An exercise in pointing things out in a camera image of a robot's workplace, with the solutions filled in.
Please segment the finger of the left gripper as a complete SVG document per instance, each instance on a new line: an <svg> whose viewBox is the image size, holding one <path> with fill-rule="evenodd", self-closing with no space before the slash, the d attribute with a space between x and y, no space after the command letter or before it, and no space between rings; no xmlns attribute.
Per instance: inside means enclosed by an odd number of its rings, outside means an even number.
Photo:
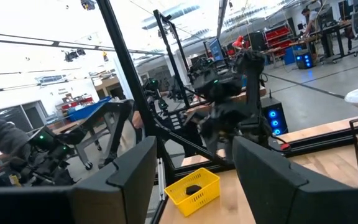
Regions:
<svg viewBox="0 0 358 224"><path fill-rule="evenodd" d="M212 118L208 118L202 124L202 137L206 143L206 148L209 152L216 152L218 150L219 132L221 130L221 123Z"/></svg>
<svg viewBox="0 0 358 224"><path fill-rule="evenodd" d="M236 136L241 136L241 131L238 129L235 129L233 132L226 133L225 135L226 144L224 150L225 150L226 160L230 164L233 163L233 140L234 137Z"/></svg>

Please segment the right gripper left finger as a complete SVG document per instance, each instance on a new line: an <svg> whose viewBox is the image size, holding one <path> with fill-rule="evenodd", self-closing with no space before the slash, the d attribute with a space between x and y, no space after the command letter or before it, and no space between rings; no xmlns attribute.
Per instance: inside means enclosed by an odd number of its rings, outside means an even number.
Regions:
<svg viewBox="0 0 358 224"><path fill-rule="evenodd" d="M71 186L0 187L0 224L141 224L154 186L157 139L148 136Z"/></svg>

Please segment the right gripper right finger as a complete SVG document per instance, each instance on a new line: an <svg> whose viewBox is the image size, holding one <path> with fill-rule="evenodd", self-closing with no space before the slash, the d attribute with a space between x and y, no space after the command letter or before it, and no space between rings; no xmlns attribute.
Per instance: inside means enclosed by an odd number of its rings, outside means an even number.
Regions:
<svg viewBox="0 0 358 224"><path fill-rule="evenodd" d="M358 188L239 136L233 161L256 223L358 223Z"/></svg>

